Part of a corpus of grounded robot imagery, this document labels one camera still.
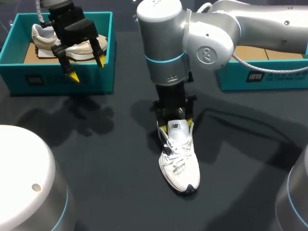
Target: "teal box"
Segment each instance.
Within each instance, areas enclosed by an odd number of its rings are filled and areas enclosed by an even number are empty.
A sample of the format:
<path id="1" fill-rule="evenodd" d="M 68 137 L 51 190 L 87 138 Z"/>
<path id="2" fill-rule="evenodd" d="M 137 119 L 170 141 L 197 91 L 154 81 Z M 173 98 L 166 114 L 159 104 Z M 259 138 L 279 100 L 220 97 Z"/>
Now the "teal box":
<path id="1" fill-rule="evenodd" d="M 104 67 L 96 62 L 72 63 L 80 83 L 63 74 L 59 63 L 24 64 L 31 41 L 31 28 L 39 24 L 36 13 L 18 13 L 0 53 L 0 75 L 13 95 L 103 94 L 112 93 L 116 58 L 116 38 L 112 12 L 88 12 L 100 35 L 108 37 Z M 43 14 L 48 20 L 48 13 Z"/>
<path id="2" fill-rule="evenodd" d="M 294 70 L 308 66 L 306 58 L 247 62 L 256 67 L 271 70 Z M 218 80 L 222 91 L 308 88 L 307 71 L 296 74 L 268 74 L 251 70 L 237 61 L 229 61 L 224 68 L 218 70 Z"/>

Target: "beige sneaker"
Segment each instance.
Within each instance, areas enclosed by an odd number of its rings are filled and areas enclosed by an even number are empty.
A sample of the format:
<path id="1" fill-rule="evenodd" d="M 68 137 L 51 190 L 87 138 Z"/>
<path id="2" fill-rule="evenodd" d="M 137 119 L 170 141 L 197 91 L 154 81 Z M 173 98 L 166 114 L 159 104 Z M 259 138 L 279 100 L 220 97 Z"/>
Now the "beige sneaker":
<path id="1" fill-rule="evenodd" d="M 52 27 L 42 28 L 38 24 L 32 26 L 32 40 L 36 46 L 36 53 L 39 58 L 55 58 L 51 51 L 54 44 L 60 43 Z M 105 36 L 99 35 L 97 40 L 101 49 L 106 52 L 108 41 Z M 75 61 L 94 59 L 93 50 L 89 41 L 76 44 L 65 49 L 66 56 Z"/>

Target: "shoe tongue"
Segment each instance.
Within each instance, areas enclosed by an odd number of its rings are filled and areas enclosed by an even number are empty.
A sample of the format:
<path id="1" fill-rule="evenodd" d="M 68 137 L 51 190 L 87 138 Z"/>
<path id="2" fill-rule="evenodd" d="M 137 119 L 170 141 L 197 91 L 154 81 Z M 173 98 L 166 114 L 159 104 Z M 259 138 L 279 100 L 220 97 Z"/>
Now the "shoe tongue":
<path id="1" fill-rule="evenodd" d="M 168 136 L 170 141 L 178 145 L 187 143 L 189 139 L 189 127 L 186 119 L 170 120 L 168 122 Z"/>

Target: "circular logo on robot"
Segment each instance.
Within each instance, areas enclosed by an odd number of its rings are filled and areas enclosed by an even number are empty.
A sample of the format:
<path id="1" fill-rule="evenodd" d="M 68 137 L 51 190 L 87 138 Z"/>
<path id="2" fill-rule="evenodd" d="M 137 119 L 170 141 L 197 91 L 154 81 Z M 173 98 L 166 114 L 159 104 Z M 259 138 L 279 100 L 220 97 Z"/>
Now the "circular logo on robot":
<path id="1" fill-rule="evenodd" d="M 197 57 L 204 64 L 213 64 L 217 60 L 216 51 L 211 47 L 200 47 Z"/>

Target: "black table surface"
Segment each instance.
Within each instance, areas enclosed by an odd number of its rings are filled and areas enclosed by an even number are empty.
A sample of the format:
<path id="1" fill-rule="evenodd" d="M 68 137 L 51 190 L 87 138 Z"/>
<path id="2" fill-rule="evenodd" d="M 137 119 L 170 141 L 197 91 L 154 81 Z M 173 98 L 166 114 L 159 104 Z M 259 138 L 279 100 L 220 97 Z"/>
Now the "black table surface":
<path id="1" fill-rule="evenodd" d="M 27 1 L 15 10 L 25 11 Z M 180 196 L 158 165 L 149 111 L 157 94 L 132 17 L 138 2 L 102 2 L 117 26 L 113 94 L 10 97 L 0 79 L 0 123 L 29 129 L 50 146 L 75 199 L 75 231 L 265 231 L 277 191 L 308 144 L 307 90 L 225 93 L 214 73 L 192 67 L 195 81 L 186 88 L 198 98 L 201 183 L 193 196 Z"/>

